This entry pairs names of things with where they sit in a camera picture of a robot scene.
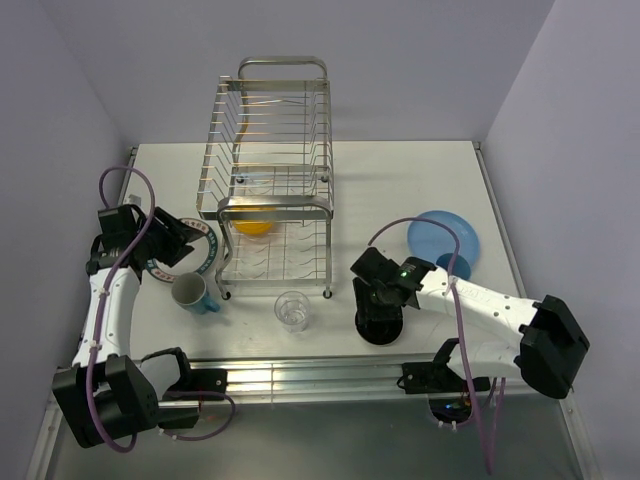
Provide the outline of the yellow ribbed bowl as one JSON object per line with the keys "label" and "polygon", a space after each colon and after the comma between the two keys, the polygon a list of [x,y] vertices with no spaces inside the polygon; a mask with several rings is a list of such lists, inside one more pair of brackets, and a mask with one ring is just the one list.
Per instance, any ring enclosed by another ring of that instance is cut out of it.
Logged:
{"label": "yellow ribbed bowl", "polygon": [[[234,211],[274,211],[274,207],[236,207]],[[253,220],[233,220],[232,225],[235,230],[243,235],[250,237],[259,237],[268,234],[273,223],[269,221],[253,221]]]}

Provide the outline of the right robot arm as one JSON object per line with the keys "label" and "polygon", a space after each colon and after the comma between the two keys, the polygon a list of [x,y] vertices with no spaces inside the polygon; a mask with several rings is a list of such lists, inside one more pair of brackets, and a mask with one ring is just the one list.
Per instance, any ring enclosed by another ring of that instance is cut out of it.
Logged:
{"label": "right robot arm", "polygon": [[538,393],[564,399],[590,348],[566,302],[552,295],[519,298],[480,287],[417,257],[402,264],[369,247],[351,267],[356,300],[355,326],[373,345],[389,345],[403,330],[403,310],[411,307],[447,315],[460,327],[491,335],[472,344],[446,340],[431,365],[443,389],[466,377],[520,378]]}

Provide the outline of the black bowl floral outside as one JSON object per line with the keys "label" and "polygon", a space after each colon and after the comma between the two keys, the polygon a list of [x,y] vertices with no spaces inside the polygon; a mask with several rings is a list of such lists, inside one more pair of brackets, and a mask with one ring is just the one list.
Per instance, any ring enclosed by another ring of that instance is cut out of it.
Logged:
{"label": "black bowl floral outside", "polygon": [[358,334],[368,343],[378,346],[393,343],[402,333],[404,326],[401,311],[390,313],[364,313],[355,315],[355,327]]}

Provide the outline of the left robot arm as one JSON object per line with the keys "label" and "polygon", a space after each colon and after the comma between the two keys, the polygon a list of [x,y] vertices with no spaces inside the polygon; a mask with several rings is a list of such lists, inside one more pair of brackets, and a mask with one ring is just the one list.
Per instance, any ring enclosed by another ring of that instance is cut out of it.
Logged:
{"label": "left robot arm", "polygon": [[205,239],[211,265],[217,238],[206,223],[177,219],[160,207],[151,216],[134,204],[99,211],[100,234],[86,265],[91,300],[79,349],[69,369],[55,374],[52,391],[63,416],[83,448],[100,444],[128,452],[120,439],[160,428],[177,437],[193,428],[199,410],[163,409],[165,399],[192,399],[210,388],[225,393],[226,378],[199,379],[179,347],[134,361],[130,357],[131,321],[144,273],[157,264],[173,267]]}

